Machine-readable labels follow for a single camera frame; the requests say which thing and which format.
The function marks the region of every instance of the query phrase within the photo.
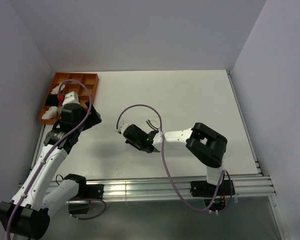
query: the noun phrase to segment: table surface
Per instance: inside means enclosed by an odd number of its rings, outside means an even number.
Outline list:
[[[78,174],[93,179],[163,178],[167,174],[160,153],[145,153],[125,144],[116,132],[119,114],[134,104],[147,104],[162,117],[163,130],[177,131],[204,123],[228,139],[223,161],[231,175],[257,174],[257,167],[225,70],[97,72],[95,109],[102,123],[81,133],[78,143],[56,174]],[[122,120],[148,131],[150,109],[136,107]],[[43,136],[51,130],[46,125]],[[167,150],[174,177],[206,176],[206,167],[188,149]]]

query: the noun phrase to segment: crumpled white fabric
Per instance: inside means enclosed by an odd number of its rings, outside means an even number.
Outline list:
[[[51,106],[45,113],[42,115],[42,119],[53,119],[57,114],[57,107]]]
[[[60,84],[58,86],[56,86],[54,89],[52,89],[52,91],[50,92],[51,94],[58,94],[58,91],[59,91],[59,87],[60,87]],[[62,85],[61,87],[61,91],[65,88],[65,84]]]

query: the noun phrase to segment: gray floor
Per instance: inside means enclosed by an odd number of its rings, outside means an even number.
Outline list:
[[[197,207],[202,200],[191,202]],[[113,202],[93,220],[69,217],[65,205],[42,240],[279,240],[267,197],[239,198],[219,216],[197,213],[181,201]]]

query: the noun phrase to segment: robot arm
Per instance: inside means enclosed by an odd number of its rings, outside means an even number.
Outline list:
[[[121,121],[118,132],[122,134],[126,143],[140,151],[147,153],[161,152],[162,137],[159,131],[153,130],[146,133],[134,124]],[[165,150],[186,147],[205,166],[207,171],[207,182],[217,185],[221,172],[223,171],[223,156],[226,152],[227,139],[204,125],[197,122],[194,127],[180,131],[164,133]]]
[[[75,92],[66,94],[62,105],[61,117],[53,125],[52,130],[46,135],[39,158],[25,183],[12,197],[10,202],[0,203],[0,221],[4,229],[7,230],[8,220],[13,209],[16,207],[16,203],[25,197],[14,215],[11,233],[31,239],[40,239],[48,229],[50,218],[57,210],[63,206],[66,201],[73,197],[81,196],[85,191],[86,178],[69,174],[64,178],[64,181],[62,181],[58,188],[45,197],[51,179],[70,153],[72,147],[77,143],[81,132],[102,121],[100,115],[92,106],[91,114],[84,124],[62,141],[58,147],[52,151],[44,163],[43,159],[53,145],[62,139],[66,133],[73,130],[87,114],[83,106],[80,105],[78,95]],[[39,170],[39,172],[35,182],[25,196],[25,189],[37,170]]]

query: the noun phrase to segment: white table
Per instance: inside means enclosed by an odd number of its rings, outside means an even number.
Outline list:
[[[102,123],[81,133],[56,174],[78,174],[88,180],[166,177],[159,153],[138,151],[125,144],[116,132],[119,114],[134,104],[147,104],[158,110],[165,132],[191,128],[196,122],[206,124],[228,139],[223,160],[231,175],[258,173],[225,70],[97,73],[94,107]],[[155,118],[151,110],[138,107],[122,119],[145,128],[145,121]],[[45,127],[43,140],[51,128],[52,125]],[[167,150],[166,160],[174,177],[206,175],[205,166],[186,148]]]

